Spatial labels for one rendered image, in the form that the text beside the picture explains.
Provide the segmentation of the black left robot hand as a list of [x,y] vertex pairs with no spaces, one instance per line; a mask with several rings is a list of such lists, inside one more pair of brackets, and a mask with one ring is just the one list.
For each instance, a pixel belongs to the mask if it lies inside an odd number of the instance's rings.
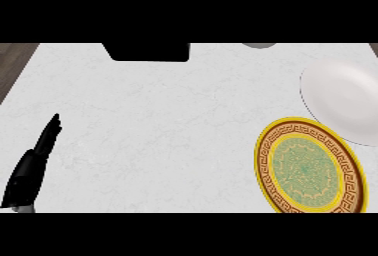
[[34,148],[27,150],[14,169],[0,208],[12,209],[17,206],[34,205],[45,179],[48,160],[61,131],[59,114],[55,114]]

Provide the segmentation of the yellow patterned green plate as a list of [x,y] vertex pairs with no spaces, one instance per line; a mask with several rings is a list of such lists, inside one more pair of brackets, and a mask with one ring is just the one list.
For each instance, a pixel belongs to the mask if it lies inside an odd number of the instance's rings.
[[361,213],[368,184],[356,154],[319,122],[287,117],[260,133],[254,170],[262,192],[281,213]]

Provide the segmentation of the plain white plate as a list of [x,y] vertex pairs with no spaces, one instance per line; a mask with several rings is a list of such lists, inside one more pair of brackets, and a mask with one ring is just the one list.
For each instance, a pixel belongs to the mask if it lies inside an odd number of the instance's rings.
[[358,64],[322,59],[300,76],[315,119],[350,142],[378,147],[378,76]]

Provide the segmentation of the black appliance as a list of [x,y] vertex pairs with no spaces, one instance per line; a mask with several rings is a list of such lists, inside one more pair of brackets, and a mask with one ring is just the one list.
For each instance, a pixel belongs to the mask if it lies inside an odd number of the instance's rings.
[[189,43],[105,43],[116,61],[186,62]]

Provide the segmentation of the grey round object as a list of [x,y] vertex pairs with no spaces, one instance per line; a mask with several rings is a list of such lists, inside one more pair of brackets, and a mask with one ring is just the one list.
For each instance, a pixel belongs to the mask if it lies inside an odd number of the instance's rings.
[[272,47],[276,43],[243,43],[247,47],[254,49],[266,49]]

